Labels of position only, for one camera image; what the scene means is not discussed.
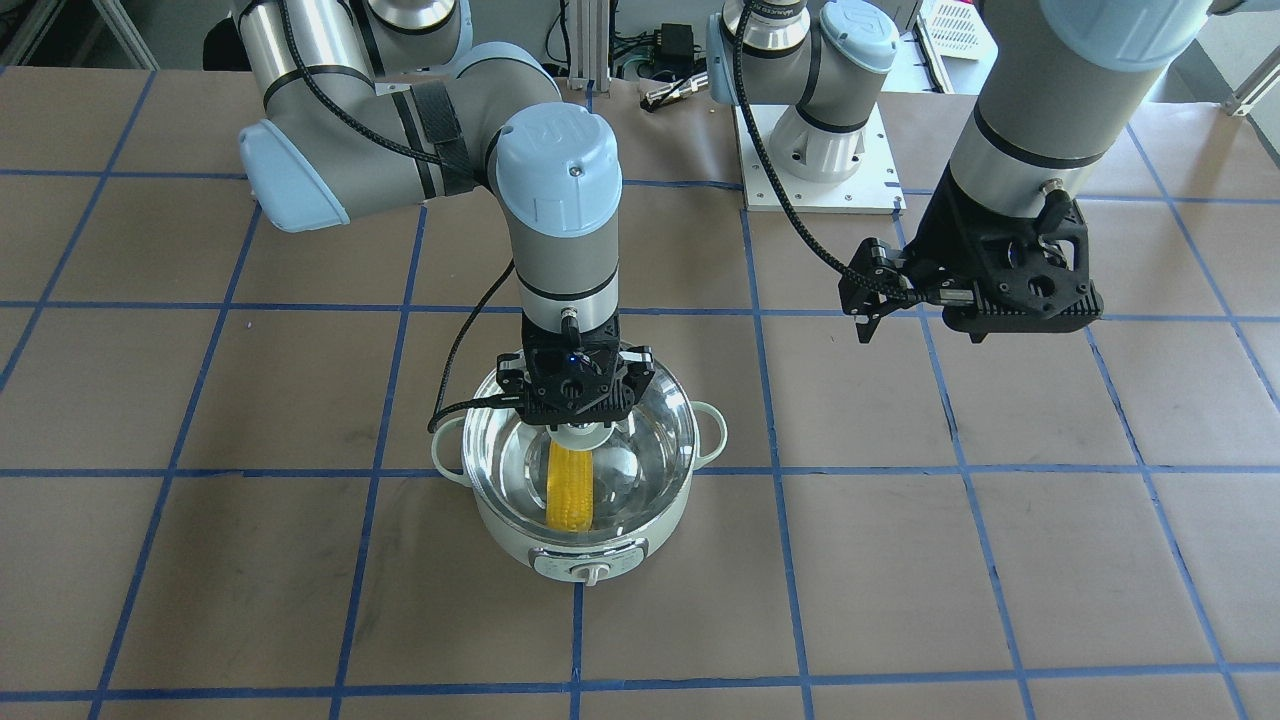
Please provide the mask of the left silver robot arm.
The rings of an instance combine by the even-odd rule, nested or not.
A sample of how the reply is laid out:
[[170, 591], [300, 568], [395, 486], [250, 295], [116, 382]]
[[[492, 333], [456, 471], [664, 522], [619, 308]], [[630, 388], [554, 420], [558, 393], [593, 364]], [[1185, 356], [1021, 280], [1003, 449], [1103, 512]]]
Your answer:
[[727, 1], [709, 20], [707, 69], [783, 213], [841, 281], [844, 313], [869, 342], [881, 319], [919, 304], [975, 343], [988, 334], [1070, 333], [1101, 318], [1076, 193], [1155, 81], [1206, 23], [1210, 1], [978, 1], [997, 56], [902, 251], [864, 240], [849, 261], [800, 220], [782, 174], [852, 177], [899, 50], [868, 1]]

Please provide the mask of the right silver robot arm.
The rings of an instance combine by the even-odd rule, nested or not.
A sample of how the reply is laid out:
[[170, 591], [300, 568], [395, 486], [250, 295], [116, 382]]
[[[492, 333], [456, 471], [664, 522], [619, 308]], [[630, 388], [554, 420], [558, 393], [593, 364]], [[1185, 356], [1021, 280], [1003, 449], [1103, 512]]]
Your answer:
[[625, 419], [655, 373], [620, 337], [616, 136], [527, 51], [468, 47], [463, 1], [234, 1], [265, 117], [239, 155], [280, 231], [485, 188], [520, 282], [522, 348], [493, 407], [531, 425]]

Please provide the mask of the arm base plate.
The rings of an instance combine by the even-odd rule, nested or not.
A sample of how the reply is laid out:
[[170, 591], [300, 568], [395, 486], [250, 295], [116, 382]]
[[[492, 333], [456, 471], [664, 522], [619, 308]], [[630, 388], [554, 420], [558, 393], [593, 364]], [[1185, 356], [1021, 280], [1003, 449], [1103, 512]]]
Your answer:
[[846, 135], [809, 126], [790, 106], [754, 105], [751, 113], [795, 210], [890, 214], [905, 208], [877, 104], [867, 123]]

